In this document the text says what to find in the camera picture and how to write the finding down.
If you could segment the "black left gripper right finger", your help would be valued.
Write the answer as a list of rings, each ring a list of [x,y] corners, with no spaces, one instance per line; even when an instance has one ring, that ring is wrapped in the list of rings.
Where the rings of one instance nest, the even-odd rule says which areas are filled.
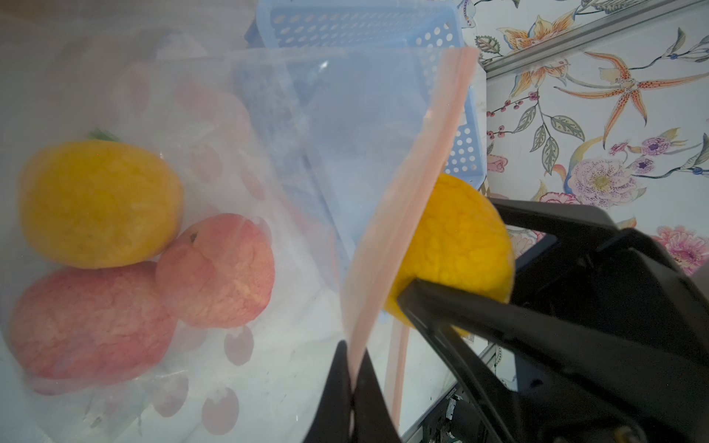
[[[369,353],[365,352],[352,397],[357,443],[401,443],[384,401]]]

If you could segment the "yellow red peach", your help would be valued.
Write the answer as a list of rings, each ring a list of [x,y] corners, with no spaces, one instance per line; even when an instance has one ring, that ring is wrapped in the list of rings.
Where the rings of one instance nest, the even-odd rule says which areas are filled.
[[[415,279],[507,304],[513,245],[493,204],[465,181],[440,175],[404,256],[384,310],[410,327],[397,303]]]
[[[29,246],[80,269],[149,260],[182,225],[179,175],[159,155],[117,141],[90,138],[41,149],[22,167],[17,195]]]

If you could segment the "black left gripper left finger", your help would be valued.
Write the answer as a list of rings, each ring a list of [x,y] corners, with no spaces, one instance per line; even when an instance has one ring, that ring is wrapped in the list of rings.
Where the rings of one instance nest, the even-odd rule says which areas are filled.
[[[313,422],[304,443],[347,443],[352,416],[351,377],[347,343],[336,347],[330,371]]]

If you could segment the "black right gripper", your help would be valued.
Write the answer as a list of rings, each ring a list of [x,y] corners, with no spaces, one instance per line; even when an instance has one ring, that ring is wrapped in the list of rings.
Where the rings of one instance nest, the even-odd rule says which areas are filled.
[[[515,306],[423,281],[398,303],[493,439],[610,442],[627,427],[640,442],[707,441],[708,303],[669,254],[593,206],[490,201],[507,225],[552,235],[520,257]],[[510,391],[461,330],[539,377]]]

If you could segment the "clear pink bag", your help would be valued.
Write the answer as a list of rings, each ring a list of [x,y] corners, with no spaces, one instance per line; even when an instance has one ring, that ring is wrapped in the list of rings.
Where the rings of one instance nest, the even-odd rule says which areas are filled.
[[[299,442],[381,310],[476,69],[1,34],[1,439]]]

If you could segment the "pink peach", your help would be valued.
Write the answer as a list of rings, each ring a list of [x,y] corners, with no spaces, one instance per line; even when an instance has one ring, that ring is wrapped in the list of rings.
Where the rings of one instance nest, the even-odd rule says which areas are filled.
[[[63,268],[36,281],[12,309],[7,344],[25,372],[75,388],[132,380],[164,358],[177,319],[162,303],[156,263]]]

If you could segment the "yellow red peach front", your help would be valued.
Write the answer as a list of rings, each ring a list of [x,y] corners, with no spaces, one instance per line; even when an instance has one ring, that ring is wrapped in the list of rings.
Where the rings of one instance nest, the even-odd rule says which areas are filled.
[[[404,256],[384,310],[410,327],[397,303],[415,279],[507,304],[513,245],[493,204],[465,181],[440,175]]]

